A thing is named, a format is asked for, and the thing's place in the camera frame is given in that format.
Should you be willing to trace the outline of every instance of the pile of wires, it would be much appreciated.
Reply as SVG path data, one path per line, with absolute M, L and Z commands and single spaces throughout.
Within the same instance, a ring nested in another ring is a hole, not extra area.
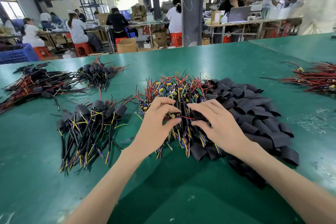
M 87 88 L 98 88 L 101 94 L 101 89 L 106 90 L 110 85 L 110 79 L 124 70 L 125 67 L 112 66 L 113 62 L 101 63 L 97 57 L 90 64 L 84 65 L 77 71 L 78 77 L 86 82 Z
M 331 62 L 318 62 L 311 68 L 304 71 L 302 67 L 291 63 L 297 67 L 293 70 L 294 77 L 274 79 L 284 83 L 294 83 L 303 86 L 305 92 L 336 95 L 336 65 Z
M 76 164 L 88 168 L 99 156 L 106 159 L 108 165 L 112 145 L 122 151 L 113 136 L 117 128 L 127 125 L 120 124 L 127 110 L 126 100 L 119 103 L 116 100 L 87 101 L 77 105 L 73 113 L 66 111 L 57 121 L 62 145 L 60 172 L 70 171 Z
M 36 66 L 27 65 L 14 72 L 23 74 L 17 81 L 3 88 L 10 92 L 10 96 L 0 103 L 0 115 L 15 106 L 39 97 L 53 98 L 60 110 L 56 95 L 87 93 L 85 89 L 74 88 L 75 83 L 79 82 L 75 72 L 48 72 L 41 68 L 45 65 L 47 63 Z
M 210 122 L 199 112 L 187 107 L 188 103 L 201 103 L 216 99 L 234 117 L 246 137 L 257 142 L 268 153 L 281 157 L 284 161 L 298 166 L 299 154 L 289 148 L 291 137 L 294 137 L 287 124 L 279 122 L 281 116 L 270 98 L 262 97 L 262 89 L 250 84 L 236 84 L 229 78 L 222 80 L 199 79 L 186 76 L 162 76 L 159 80 L 148 80 L 145 94 L 135 95 L 139 99 L 140 117 L 145 116 L 156 96 L 170 97 L 176 100 L 174 106 L 181 113 L 168 113 L 168 118 L 180 117 L 181 122 L 175 125 L 165 142 L 155 152 L 156 158 L 162 158 L 164 148 L 173 150 L 171 142 L 177 140 L 187 157 L 190 154 L 200 161 L 204 157 L 211 160 L 227 156 L 230 166 L 240 175 L 246 176 L 259 188 L 265 186 L 264 179 L 240 159 L 224 152 L 214 142 L 207 138 L 204 131 L 192 126 L 191 122 L 203 120 Z

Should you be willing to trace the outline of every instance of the green table surface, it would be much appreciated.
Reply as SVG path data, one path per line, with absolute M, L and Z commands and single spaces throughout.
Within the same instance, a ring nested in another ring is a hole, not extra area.
M 93 59 L 52 60 L 47 69 L 75 71 Z M 230 77 L 236 83 L 264 89 L 263 96 L 276 103 L 280 120 L 289 123 L 294 132 L 292 147 L 300 154 L 296 171 L 329 191 L 336 188 L 335 100 L 304 93 L 296 85 L 259 79 L 290 76 L 292 65 L 281 62 L 297 63 L 297 58 L 242 42 L 106 55 L 101 60 L 115 61 L 118 66 L 130 64 L 111 79 L 102 99 L 110 99 L 110 94 L 115 99 L 125 98 L 135 93 L 137 84 L 138 89 L 146 85 L 146 78 L 183 73 L 185 69 L 194 76 Z M 310 65 L 306 61 L 300 64 Z M 22 65 L 1 65 L 0 87 L 20 77 L 12 72 Z M 70 100 L 81 103 L 88 97 L 98 99 L 98 91 L 59 96 L 58 101 L 63 109 L 73 110 L 75 104 Z M 119 144 L 135 135 L 141 125 L 134 114 L 138 106 L 127 106 L 123 122 L 129 125 L 117 132 Z M 69 175 L 60 174 L 61 142 L 55 126 L 59 117 L 50 114 L 60 114 L 54 101 L 39 99 L 0 116 L 1 224 L 12 213 L 10 224 L 61 223 L 109 170 L 99 158 L 90 170 L 76 166 Z M 143 161 L 122 192 L 109 223 L 302 223 L 274 189 L 254 187 L 225 158 L 197 162 L 187 158 L 177 142 L 172 146 L 173 151 L 164 150 L 162 160 L 151 155 Z M 119 155 L 114 149 L 111 164 Z
M 336 39 L 331 39 L 332 35 L 336 33 L 259 39 L 250 42 L 309 62 L 336 62 Z

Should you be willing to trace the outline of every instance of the blue plastic crate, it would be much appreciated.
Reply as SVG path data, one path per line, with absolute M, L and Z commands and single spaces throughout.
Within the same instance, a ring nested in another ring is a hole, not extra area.
M 0 52 L 0 64 L 39 61 L 39 57 L 30 44 L 18 44 L 23 49 Z
M 125 19 L 130 20 L 131 15 L 129 14 L 128 10 L 121 10 L 120 13 L 125 17 Z

